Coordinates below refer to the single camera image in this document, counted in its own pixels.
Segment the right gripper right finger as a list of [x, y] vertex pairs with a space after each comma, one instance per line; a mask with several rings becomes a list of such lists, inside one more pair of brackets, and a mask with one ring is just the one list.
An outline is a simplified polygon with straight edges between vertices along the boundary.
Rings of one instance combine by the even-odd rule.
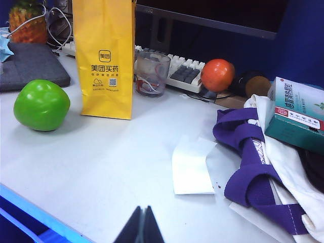
[[164, 243], [163, 236], [160, 232], [151, 206], [147, 206], [145, 209], [140, 211], [139, 229], [136, 242]]

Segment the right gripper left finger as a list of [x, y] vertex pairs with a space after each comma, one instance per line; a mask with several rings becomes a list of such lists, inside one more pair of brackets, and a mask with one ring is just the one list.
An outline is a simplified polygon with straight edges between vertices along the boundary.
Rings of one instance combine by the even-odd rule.
[[140, 227], [142, 223], [142, 209], [137, 206], [114, 243], [141, 242]]

